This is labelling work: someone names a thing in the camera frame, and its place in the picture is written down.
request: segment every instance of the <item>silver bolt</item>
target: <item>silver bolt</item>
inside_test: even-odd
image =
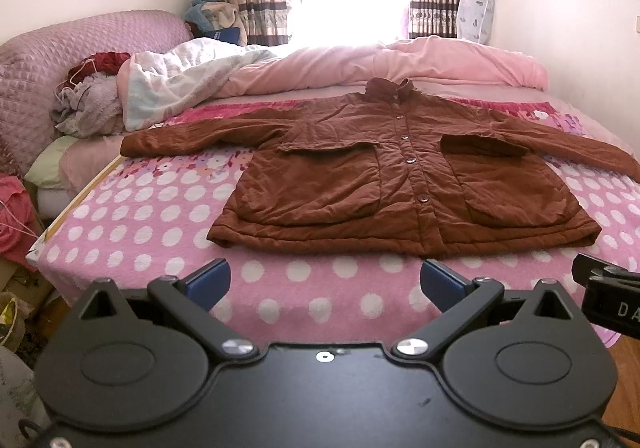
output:
[[[71,443],[64,437],[56,437],[49,443],[50,448],[71,448]]]
[[[407,338],[396,343],[396,349],[405,356],[420,356],[429,350],[429,344],[420,338]]]
[[[254,344],[243,338],[238,340],[227,340],[222,344],[222,350],[232,356],[245,356],[254,349]]]
[[[328,351],[322,351],[316,354],[316,360],[318,360],[320,363],[332,362],[334,358],[335,356]]]

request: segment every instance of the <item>padded headboard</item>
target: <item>padded headboard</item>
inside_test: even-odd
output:
[[[191,39],[165,11],[122,11],[51,25],[0,46],[0,136],[25,174],[54,139],[49,109],[66,72],[97,52],[166,52]]]

